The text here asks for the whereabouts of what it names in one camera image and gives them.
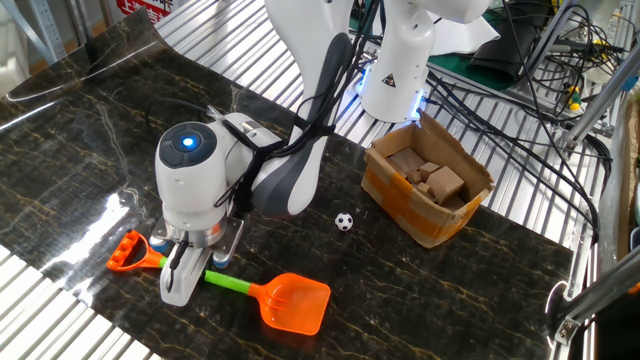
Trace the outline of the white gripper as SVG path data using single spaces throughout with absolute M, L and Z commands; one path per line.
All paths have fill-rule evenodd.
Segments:
M 188 247 L 177 268 L 172 270 L 170 264 L 172 260 L 177 258 L 177 252 L 178 245 L 175 245 L 162 268 L 159 292 L 164 303 L 183 307 L 189 302 L 197 282 L 203 276 L 212 250 L 210 248 Z

